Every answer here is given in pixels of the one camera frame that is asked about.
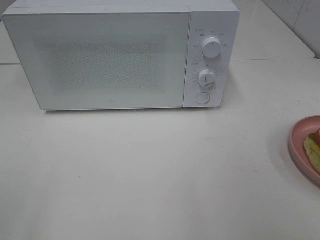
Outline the lower white timer knob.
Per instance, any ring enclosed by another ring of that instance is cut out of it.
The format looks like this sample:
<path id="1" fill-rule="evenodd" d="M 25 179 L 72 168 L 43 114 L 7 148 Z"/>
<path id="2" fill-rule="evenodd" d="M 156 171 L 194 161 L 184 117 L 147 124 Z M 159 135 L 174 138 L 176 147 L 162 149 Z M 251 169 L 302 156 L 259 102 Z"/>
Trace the lower white timer knob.
<path id="1" fill-rule="evenodd" d="M 210 88 L 216 83 L 217 75 L 213 70 L 204 69 L 198 73 L 197 79 L 202 88 Z"/>

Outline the pink plate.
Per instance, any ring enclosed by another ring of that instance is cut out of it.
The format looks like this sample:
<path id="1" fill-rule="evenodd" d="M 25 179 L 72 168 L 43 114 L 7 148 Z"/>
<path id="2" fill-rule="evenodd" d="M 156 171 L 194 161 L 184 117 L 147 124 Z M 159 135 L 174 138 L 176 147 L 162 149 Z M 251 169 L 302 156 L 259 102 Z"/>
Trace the pink plate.
<path id="1" fill-rule="evenodd" d="M 288 150 L 299 171 L 315 186 L 320 187 L 320 173 L 312 166 L 304 142 L 307 136 L 320 128 L 320 116 L 308 116 L 296 122 L 288 137 Z"/>

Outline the white microwave oven body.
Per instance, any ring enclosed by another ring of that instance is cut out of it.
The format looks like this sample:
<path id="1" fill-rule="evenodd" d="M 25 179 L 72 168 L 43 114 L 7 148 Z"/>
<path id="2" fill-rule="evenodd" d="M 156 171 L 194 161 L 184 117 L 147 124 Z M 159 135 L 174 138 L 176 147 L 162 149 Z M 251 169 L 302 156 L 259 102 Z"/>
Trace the white microwave oven body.
<path id="1" fill-rule="evenodd" d="M 1 18 L 4 22 L 4 16 L 7 15 L 119 15 L 160 13 L 189 14 L 182 106 L 87 110 L 200 108 L 220 106 L 240 18 L 238 8 L 231 0 L 17 0 L 6 9 Z M 218 36 L 221 40 L 221 53 L 216 58 L 207 58 L 203 55 L 201 43 L 208 36 Z M 199 85 L 198 73 L 202 70 L 212 70 L 216 73 L 215 84 L 211 87 L 204 88 Z M 210 94 L 209 103 L 196 103 L 195 97 L 199 93 Z"/>

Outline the round white door button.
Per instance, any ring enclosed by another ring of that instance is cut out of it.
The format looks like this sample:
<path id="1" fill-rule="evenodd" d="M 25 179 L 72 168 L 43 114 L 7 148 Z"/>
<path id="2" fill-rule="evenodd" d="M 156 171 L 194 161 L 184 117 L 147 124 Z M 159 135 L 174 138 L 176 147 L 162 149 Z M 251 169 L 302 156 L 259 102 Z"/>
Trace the round white door button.
<path id="1" fill-rule="evenodd" d="M 210 94 L 206 92 L 198 93 L 194 100 L 199 105 L 208 104 L 210 102 Z"/>

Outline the upper white power knob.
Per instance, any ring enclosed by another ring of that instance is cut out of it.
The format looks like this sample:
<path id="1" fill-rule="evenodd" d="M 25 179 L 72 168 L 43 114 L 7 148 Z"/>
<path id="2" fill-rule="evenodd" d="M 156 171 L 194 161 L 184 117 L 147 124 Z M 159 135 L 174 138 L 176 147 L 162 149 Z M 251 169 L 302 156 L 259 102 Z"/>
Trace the upper white power knob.
<path id="1" fill-rule="evenodd" d="M 208 59 L 216 58 L 222 51 L 222 42 L 216 35 L 206 37 L 200 46 L 203 55 Z"/>

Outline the toy sandwich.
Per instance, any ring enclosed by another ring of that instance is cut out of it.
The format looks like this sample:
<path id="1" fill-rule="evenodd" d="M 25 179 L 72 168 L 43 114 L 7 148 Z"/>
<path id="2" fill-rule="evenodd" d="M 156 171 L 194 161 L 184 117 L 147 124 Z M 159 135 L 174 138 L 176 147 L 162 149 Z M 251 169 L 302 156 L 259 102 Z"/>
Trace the toy sandwich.
<path id="1" fill-rule="evenodd" d="M 310 133 L 304 141 L 304 149 L 310 164 L 320 172 L 320 129 Z"/>

